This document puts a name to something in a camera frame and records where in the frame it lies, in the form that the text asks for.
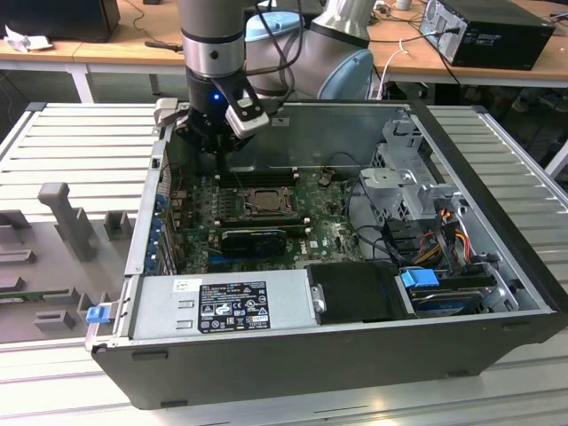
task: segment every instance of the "open computer chassis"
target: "open computer chassis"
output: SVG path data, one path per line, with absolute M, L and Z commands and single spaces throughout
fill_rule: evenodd
M 475 120 L 487 136 L 460 138 Z M 568 324 L 514 208 L 462 153 L 495 138 L 476 111 L 288 104 L 222 176 L 175 126 L 106 304 L 113 333 L 87 336 L 134 406 L 478 375 Z

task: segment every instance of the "power supply label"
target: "power supply label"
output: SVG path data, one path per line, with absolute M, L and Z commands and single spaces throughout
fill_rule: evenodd
M 270 328 L 266 282 L 201 285 L 197 326 L 204 334 Z

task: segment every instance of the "black plastic cover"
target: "black plastic cover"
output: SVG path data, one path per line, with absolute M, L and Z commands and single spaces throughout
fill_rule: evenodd
M 320 323 L 405 320 L 397 283 L 397 268 L 383 263 L 342 262 L 307 267 L 311 287 L 323 289 L 326 311 Z

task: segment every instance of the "motherboard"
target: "motherboard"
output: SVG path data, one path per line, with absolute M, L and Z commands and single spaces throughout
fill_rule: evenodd
M 196 178 L 185 187 L 184 207 L 177 213 L 178 273 L 364 260 L 344 215 L 345 187 L 345 180 L 319 170 L 290 171 L 288 177 Z

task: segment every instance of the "desk leg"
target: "desk leg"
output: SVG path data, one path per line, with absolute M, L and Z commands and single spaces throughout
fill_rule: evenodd
M 562 147 L 562 149 L 560 149 L 558 154 L 556 154 L 554 158 L 550 160 L 550 163 L 548 164 L 546 169 L 544 169 L 544 171 L 546 171 L 551 178 L 555 178 L 556 176 L 558 176 L 558 173 L 562 171 L 566 164 L 568 164 L 568 140 L 566 140 L 564 146 Z
M 97 100 L 92 93 L 92 79 L 85 64 L 71 64 L 67 71 L 73 77 L 79 98 L 84 104 L 94 104 Z
M 160 91 L 160 83 L 158 82 L 158 75 L 150 74 L 150 87 L 152 87 L 153 95 L 160 96 L 162 94 Z

